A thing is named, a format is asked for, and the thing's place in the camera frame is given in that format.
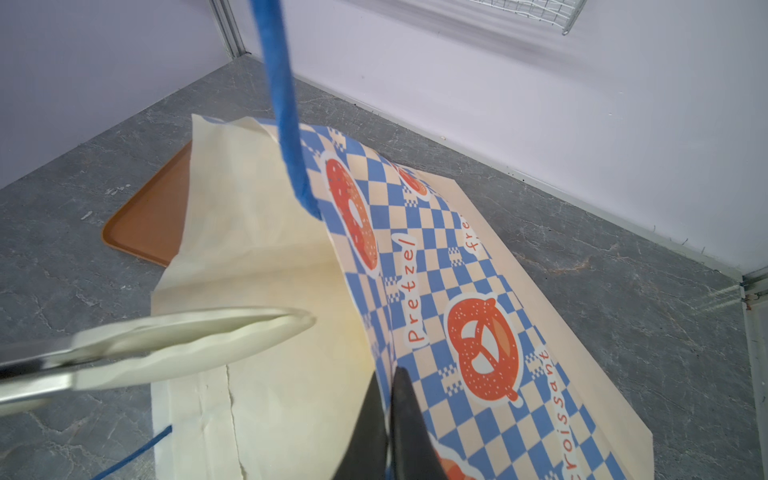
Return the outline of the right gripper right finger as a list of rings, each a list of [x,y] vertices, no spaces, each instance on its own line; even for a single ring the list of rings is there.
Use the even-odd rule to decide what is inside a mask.
[[[390,431],[395,479],[447,479],[428,435],[409,373],[402,367],[397,367],[393,376]]]

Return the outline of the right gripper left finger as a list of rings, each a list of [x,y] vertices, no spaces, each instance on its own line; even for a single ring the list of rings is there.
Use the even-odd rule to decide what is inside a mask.
[[[376,374],[364,396],[352,436],[333,480],[386,478],[389,436]]]

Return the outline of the blue checkered paper bag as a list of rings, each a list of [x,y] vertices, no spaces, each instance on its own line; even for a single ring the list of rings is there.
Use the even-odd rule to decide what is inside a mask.
[[[650,479],[652,435],[457,184],[299,121],[281,5],[251,5],[275,116],[196,115],[151,315],[277,307],[308,330],[150,383],[160,479],[332,479],[376,374],[410,376],[447,479]]]

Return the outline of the metal tongs with white tips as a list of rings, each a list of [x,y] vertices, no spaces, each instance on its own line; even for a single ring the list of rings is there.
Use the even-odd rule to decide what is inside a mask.
[[[150,384],[246,359],[316,322],[304,310],[203,309],[110,323],[1,349],[1,413],[33,410],[65,392]]]

